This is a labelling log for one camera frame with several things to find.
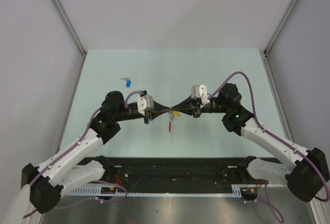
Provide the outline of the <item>yellow tag key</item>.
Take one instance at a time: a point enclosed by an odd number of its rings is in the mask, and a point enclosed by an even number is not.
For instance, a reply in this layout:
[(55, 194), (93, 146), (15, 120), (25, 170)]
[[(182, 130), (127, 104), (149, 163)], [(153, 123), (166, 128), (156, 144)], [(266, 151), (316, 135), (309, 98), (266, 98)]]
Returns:
[(172, 114), (176, 117), (181, 117), (181, 114), (177, 111), (172, 111)]

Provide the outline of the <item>red handled keyring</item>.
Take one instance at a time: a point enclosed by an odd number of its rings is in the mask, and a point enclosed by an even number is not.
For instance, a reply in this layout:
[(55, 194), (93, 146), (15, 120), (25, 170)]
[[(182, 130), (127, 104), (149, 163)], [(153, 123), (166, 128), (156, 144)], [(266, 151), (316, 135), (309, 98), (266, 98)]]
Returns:
[(175, 120), (175, 116), (174, 116), (174, 114), (173, 114), (172, 109), (170, 109), (170, 110), (168, 111), (168, 115), (169, 115), (169, 132), (171, 132), (171, 130), (172, 130), (172, 123), (173, 123), (173, 121)]

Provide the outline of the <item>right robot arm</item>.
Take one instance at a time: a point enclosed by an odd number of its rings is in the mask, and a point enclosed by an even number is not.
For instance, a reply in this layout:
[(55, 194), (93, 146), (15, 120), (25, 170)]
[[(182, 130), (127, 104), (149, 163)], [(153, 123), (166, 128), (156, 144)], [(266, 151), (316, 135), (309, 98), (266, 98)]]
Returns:
[(256, 114), (241, 104), (235, 84), (226, 83), (216, 97), (207, 99), (206, 86), (191, 88), (191, 96), (173, 106), (173, 111), (198, 118), (203, 113), (223, 113), (222, 123), (234, 132), (262, 147), (279, 163), (266, 162), (253, 156), (245, 158), (238, 170), (243, 183), (267, 180), (288, 187), (297, 198), (310, 202), (329, 181), (329, 168), (322, 150), (312, 150), (279, 136), (257, 120)]

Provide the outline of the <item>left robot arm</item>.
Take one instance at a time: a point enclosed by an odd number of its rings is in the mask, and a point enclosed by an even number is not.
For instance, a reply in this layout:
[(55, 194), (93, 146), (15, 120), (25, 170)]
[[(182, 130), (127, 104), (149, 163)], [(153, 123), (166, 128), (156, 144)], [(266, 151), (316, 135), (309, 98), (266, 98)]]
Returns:
[(47, 213), (56, 207), (65, 193), (86, 183), (113, 179), (114, 170), (104, 157), (93, 160), (83, 168), (75, 169), (89, 152), (105, 145), (119, 131), (121, 121), (142, 118), (147, 124), (171, 108), (153, 100), (146, 91), (135, 91), (135, 103), (129, 103), (119, 91), (109, 92), (101, 106), (92, 114), (84, 132), (66, 148), (37, 166), (27, 164), (22, 169), (21, 186), (29, 186), (28, 201), (34, 212)]

